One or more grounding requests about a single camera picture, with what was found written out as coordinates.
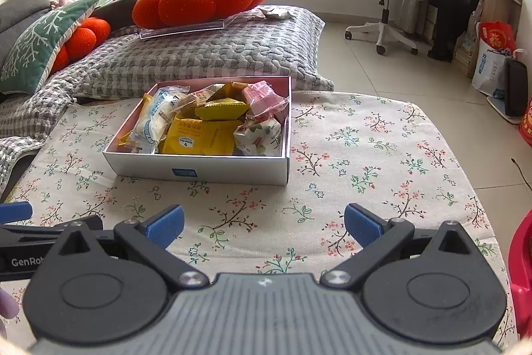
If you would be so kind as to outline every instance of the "green pillow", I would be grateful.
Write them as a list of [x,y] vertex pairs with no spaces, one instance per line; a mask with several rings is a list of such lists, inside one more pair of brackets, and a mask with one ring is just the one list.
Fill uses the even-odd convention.
[[80,0],[53,9],[18,37],[0,74],[1,93],[33,95],[43,87],[59,49],[87,19],[98,0]]

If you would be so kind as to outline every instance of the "person's hand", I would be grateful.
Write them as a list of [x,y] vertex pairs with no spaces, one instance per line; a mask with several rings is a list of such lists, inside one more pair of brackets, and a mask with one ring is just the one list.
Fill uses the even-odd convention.
[[[19,305],[15,298],[4,289],[0,289],[0,315],[6,319],[13,319],[17,314],[19,314]],[[0,336],[7,338],[7,332],[2,320],[0,320]]]

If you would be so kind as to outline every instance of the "white bag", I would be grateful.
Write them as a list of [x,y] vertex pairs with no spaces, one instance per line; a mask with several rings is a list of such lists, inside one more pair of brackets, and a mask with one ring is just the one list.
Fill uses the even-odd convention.
[[511,58],[508,49],[497,51],[480,38],[477,67],[472,82],[475,89],[490,97],[504,98],[503,67],[507,58]]

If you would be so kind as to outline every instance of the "gray ribbed plate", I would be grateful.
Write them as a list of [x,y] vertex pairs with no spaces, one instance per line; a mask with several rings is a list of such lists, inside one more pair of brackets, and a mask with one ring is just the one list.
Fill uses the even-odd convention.
[[156,325],[97,348],[40,340],[38,355],[495,355],[489,341],[458,349],[409,344],[379,330],[348,292],[309,274],[220,274],[213,286],[175,298]]

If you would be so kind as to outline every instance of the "open cardboard box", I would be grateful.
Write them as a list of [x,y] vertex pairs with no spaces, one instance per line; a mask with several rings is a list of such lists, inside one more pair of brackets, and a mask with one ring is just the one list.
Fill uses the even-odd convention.
[[117,175],[176,181],[205,181],[238,184],[286,185],[290,166],[290,134],[292,119],[292,86],[290,76],[226,77],[176,80],[158,83],[148,92],[155,95],[159,88],[171,85],[190,86],[195,92],[215,83],[256,83],[266,80],[281,97],[290,101],[285,109],[281,155],[278,157],[204,156],[135,154],[129,148],[118,147],[118,141],[130,132],[138,120],[142,102],[129,114],[103,152]]

